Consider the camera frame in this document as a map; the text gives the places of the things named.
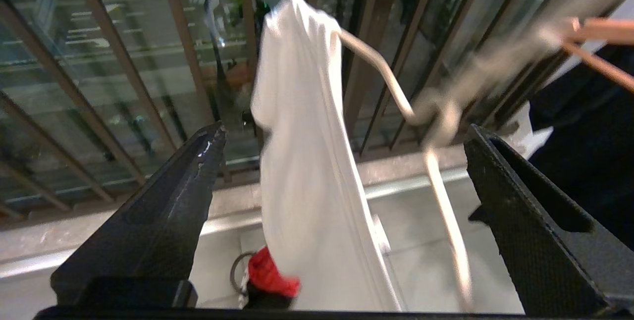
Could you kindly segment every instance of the white t-shirt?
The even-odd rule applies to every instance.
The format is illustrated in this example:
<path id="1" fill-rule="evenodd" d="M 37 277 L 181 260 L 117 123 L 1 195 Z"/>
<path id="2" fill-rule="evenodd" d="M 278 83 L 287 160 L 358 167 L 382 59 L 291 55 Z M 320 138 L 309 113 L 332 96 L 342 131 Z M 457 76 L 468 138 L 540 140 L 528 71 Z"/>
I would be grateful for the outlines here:
<path id="1" fill-rule="evenodd" d="M 279 272 L 301 280 L 294 309 L 399 311 L 344 128 L 336 31 L 304 0 L 281 0 L 265 18 L 251 102 L 270 133 L 264 236 Z"/>

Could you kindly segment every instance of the tiled floor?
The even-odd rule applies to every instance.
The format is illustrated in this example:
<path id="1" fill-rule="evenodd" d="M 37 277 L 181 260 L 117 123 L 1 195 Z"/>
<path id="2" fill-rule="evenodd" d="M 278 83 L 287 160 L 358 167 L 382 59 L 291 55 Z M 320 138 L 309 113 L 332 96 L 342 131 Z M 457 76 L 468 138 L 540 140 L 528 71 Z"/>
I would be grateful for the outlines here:
<path id="1" fill-rule="evenodd" d="M 447 185 L 458 225 L 463 233 L 473 277 L 475 311 L 523 313 L 490 230 L 467 217 L 479 201 L 470 180 Z M 405 311 L 459 312 L 450 246 L 431 189 L 417 189 L 371 200 L 390 243 L 385 263 Z M 198 294 L 198 307 L 236 308 L 238 298 L 229 282 L 231 264 L 242 252 L 264 245 L 261 227 L 230 230 L 201 237 L 190 279 Z M 244 264 L 236 271 L 239 279 Z M 48 287 L 50 271 L 0 282 L 0 319 L 31 319 L 39 309 L 55 302 Z M 36 290 L 35 300 L 16 301 Z"/>

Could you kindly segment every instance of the balcony railing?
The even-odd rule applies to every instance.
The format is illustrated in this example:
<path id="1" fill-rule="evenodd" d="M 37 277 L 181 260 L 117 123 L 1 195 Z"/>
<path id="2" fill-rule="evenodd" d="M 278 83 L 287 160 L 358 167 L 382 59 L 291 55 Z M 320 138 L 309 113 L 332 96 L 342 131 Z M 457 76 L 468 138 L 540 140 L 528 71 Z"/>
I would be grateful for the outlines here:
<path id="1" fill-rule="evenodd" d="M 228 129 L 217 188 L 256 182 L 249 99 L 264 15 L 278 0 L 0 0 L 0 227 L 112 208 L 197 129 Z M 377 49 L 408 97 L 550 0 L 306 0 Z M 500 128 L 562 62 L 528 65 L 463 126 Z M 378 72 L 343 55 L 358 160 L 414 151 Z"/>

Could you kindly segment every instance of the red cloth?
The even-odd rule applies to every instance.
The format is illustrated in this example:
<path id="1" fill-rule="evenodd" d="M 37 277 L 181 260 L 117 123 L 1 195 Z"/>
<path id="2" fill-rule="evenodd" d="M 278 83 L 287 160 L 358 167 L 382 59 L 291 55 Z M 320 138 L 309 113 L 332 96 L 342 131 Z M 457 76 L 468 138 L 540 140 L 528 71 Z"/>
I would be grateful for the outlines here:
<path id="1" fill-rule="evenodd" d="M 295 298 L 301 287 L 299 278 L 283 277 L 279 273 L 268 247 L 259 250 L 249 259 L 249 281 L 260 290 L 289 298 Z"/>

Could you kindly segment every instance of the balcony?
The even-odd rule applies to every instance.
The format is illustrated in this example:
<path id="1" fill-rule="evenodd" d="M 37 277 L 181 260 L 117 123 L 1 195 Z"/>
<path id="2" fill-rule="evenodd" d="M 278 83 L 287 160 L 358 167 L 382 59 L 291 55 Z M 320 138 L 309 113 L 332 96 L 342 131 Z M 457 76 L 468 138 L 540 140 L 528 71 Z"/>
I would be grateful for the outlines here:
<path id="1" fill-rule="evenodd" d="M 249 104 L 277 1 L 0 0 L 0 228 L 114 209 L 217 120 L 229 141 L 215 189 L 257 182 L 265 135 Z M 551 0 L 306 1 L 377 49 L 412 98 Z M 565 57 L 473 101 L 462 126 L 500 130 Z M 425 126 L 403 121 L 378 72 L 342 58 L 358 162 L 416 151 Z"/>

